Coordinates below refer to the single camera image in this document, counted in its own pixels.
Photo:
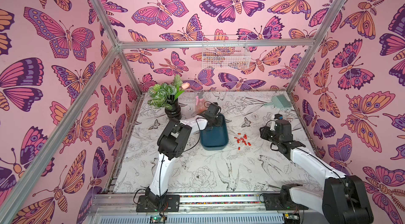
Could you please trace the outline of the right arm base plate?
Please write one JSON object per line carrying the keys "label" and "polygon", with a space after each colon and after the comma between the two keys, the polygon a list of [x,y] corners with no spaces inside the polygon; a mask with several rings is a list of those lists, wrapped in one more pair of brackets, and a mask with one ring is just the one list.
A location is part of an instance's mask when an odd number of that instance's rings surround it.
{"label": "right arm base plate", "polygon": [[280,193],[261,193],[259,199],[265,205],[267,211],[308,210],[308,207],[298,205]]}

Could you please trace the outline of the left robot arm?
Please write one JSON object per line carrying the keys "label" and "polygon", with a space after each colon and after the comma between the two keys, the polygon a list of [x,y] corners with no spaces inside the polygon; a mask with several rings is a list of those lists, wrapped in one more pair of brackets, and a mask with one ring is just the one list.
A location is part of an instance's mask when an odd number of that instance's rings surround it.
{"label": "left robot arm", "polygon": [[159,156],[154,178],[145,191],[149,208],[161,209],[165,204],[174,163],[188,150],[186,145],[189,137],[195,132],[202,133],[207,128],[221,127],[224,122],[225,118],[221,113],[212,116],[207,112],[186,120],[169,120],[157,142]]}

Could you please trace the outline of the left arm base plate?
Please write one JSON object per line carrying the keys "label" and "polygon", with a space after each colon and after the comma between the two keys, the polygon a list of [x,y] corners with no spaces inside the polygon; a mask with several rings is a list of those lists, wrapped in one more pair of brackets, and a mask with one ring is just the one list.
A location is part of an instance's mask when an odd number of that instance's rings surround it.
{"label": "left arm base plate", "polygon": [[136,212],[178,212],[180,195],[171,194],[163,197],[153,195],[140,196],[138,198]]}

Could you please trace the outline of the teal plastic storage box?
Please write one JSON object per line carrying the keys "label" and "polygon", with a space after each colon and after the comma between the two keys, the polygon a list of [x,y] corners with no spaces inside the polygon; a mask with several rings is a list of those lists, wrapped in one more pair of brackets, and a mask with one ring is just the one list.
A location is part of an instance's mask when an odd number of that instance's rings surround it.
{"label": "teal plastic storage box", "polygon": [[229,135],[226,124],[226,119],[223,114],[219,114],[221,118],[221,125],[219,127],[207,126],[201,132],[201,145],[207,151],[219,151],[224,149],[229,143]]}

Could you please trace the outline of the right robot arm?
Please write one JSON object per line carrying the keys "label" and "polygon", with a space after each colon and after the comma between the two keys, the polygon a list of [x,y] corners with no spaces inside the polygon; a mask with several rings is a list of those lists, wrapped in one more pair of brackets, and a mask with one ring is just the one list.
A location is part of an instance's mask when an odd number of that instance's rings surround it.
{"label": "right robot arm", "polygon": [[273,120],[271,126],[259,129],[260,137],[275,146],[275,151],[300,166],[322,187],[313,191],[300,184],[283,185],[279,202],[301,205],[322,214],[330,224],[371,224],[374,216],[364,182],[356,175],[347,175],[312,154],[306,146],[293,139],[287,120]]}

